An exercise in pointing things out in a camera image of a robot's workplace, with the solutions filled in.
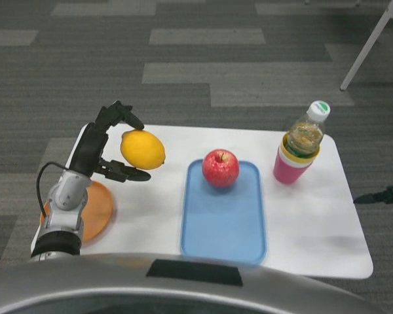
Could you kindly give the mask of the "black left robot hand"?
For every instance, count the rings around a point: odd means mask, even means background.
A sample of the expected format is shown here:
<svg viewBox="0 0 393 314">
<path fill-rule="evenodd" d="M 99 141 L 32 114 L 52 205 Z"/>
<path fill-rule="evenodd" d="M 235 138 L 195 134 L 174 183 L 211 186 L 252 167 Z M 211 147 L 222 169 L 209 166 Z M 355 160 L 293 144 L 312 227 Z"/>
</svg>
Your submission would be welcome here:
<svg viewBox="0 0 393 314">
<path fill-rule="evenodd" d="M 125 182 L 145 182 L 151 175 L 124 163 L 102 158 L 103 150 L 109 139 L 107 131 L 110 127 L 125 122 L 135 130 L 143 130 L 143 122 L 132 113 L 131 105 L 123 105 L 119 100 L 109 107 L 102 107 L 95 119 L 86 125 L 83 134 L 74 150 L 69 169 L 91 177 L 94 173 L 103 175 L 106 179 Z"/>
</svg>

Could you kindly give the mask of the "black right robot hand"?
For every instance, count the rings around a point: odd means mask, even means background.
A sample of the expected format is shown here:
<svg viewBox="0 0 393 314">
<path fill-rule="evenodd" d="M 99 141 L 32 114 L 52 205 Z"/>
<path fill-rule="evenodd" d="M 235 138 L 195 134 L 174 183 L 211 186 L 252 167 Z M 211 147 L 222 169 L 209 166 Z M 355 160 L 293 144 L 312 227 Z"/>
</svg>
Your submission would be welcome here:
<svg viewBox="0 0 393 314">
<path fill-rule="evenodd" d="M 372 204 L 372 203 L 385 203 L 393 204 L 393 186 L 388 186 L 382 192 L 364 194 L 357 197 L 354 201 L 355 204 Z"/>
</svg>

